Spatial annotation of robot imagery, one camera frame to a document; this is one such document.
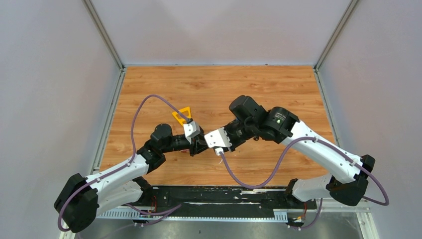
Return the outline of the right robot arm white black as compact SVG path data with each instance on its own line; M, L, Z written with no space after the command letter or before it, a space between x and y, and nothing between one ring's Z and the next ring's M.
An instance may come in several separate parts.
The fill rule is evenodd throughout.
M224 126L230 149L249 139L263 139L285 145L281 157L294 149L328 171L312 179L292 179L285 191L287 206L296 208L303 202L318 198L333 198L356 206L368 187L368 173L375 159L358 156L329 142L308 127L298 116L282 107L265 110L250 96L241 95L230 105L235 120Z

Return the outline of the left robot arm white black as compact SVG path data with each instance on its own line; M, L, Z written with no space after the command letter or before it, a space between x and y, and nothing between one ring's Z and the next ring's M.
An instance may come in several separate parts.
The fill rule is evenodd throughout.
M183 128L183 134L174 135L168 124L159 124L127 160L88 176L70 176L54 203L59 230L79 233L110 209L133 202L148 205L152 192L143 177L165 162L165 153L188 150L194 156L212 147L209 136L194 121Z

